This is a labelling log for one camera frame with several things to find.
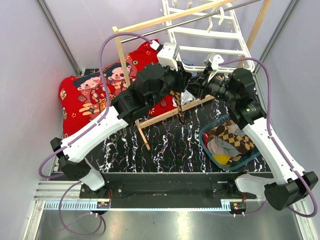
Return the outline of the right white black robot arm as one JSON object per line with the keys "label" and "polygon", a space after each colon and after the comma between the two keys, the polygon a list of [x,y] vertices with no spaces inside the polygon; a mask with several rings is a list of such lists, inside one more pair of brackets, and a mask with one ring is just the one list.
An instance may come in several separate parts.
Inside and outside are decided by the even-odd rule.
{"label": "right white black robot arm", "polygon": [[224,80],[211,77],[211,71],[205,70],[191,78],[187,87],[199,99],[210,95],[224,101],[230,118],[253,141],[272,172],[272,178],[249,173],[237,176],[227,185],[228,195],[235,199],[244,193],[264,197],[278,211],[309,196],[317,212],[312,188],[318,177],[295,161],[271,129],[269,114],[253,96],[255,86],[252,72],[237,68]]}

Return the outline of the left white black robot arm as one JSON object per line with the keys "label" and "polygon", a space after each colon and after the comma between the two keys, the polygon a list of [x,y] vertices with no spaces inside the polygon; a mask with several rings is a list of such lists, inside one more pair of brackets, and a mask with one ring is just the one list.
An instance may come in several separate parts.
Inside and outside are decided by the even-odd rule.
{"label": "left white black robot arm", "polygon": [[103,198],[108,186],[102,174],[85,160],[86,155],[110,135],[146,116],[171,91],[184,92],[193,73],[190,66],[180,61],[176,68],[148,64],[96,118],[67,138],[51,140],[63,174],[87,185],[95,197]]}

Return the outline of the wooden drying rack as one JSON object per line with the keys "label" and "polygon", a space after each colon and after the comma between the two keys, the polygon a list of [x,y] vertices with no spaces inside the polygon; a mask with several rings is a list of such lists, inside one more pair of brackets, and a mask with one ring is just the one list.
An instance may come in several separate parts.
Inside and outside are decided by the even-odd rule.
{"label": "wooden drying rack", "polygon": [[[180,50],[194,53],[235,55],[241,62],[244,62],[248,57],[250,57],[250,48],[252,47],[266,13],[268,12],[271,1],[263,1],[249,38],[248,40],[244,40],[234,10],[252,3],[253,1],[248,0],[238,5],[232,5],[229,0],[205,0],[202,5],[192,6],[192,4],[189,3],[187,9],[179,9],[176,7],[177,1],[174,0],[169,4],[167,0],[164,0],[162,2],[163,15],[161,17],[120,29],[113,27],[113,31],[115,33],[135,32],[158,24],[163,24],[163,28],[146,32],[143,36],[147,37],[166,31],[169,36],[169,40],[173,44],[177,42],[175,34],[183,34],[202,38],[235,40],[238,41],[240,45],[239,50],[195,46],[176,46],[174,49],[162,50],[160,54],[158,54],[159,62],[174,70],[178,67],[177,62],[181,60],[181,56],[179,54]],[[224,20],[231,21],[234,27],[234,32],[213,31],[213,19],[218,19],[220,24]]]}

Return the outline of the white plastic clip hanger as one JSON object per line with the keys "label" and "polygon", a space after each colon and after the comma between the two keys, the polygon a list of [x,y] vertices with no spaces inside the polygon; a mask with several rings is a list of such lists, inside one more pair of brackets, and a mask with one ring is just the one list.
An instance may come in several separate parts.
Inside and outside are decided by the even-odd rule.
{"label": "white plastic clip hanger", "polygon": [[249,4],[250,1],[240,4],[228,1],[164,22],[169,42],[179,47],[177,60],[191,62],[191,69],[200,72],[205,67],[205,58],[216,54],[228,63],[221,66],[221,73],[231,73],[236,67],[253,71],[255,63],[249,59],[251,54],[235,12]]}

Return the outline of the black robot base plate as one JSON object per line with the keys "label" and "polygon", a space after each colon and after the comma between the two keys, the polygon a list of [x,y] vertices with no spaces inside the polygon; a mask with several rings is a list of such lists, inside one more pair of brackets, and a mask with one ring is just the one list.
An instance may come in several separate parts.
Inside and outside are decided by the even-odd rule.
{"label": "black robot base plate", "polygon": [[236,188],[238,172],[169,172],[169,173],[104,173],[105,185],[93,191],[84,185],[81,199],[126,199],[131,196],[206,196],[210,198],[235,198],[244,196]]}

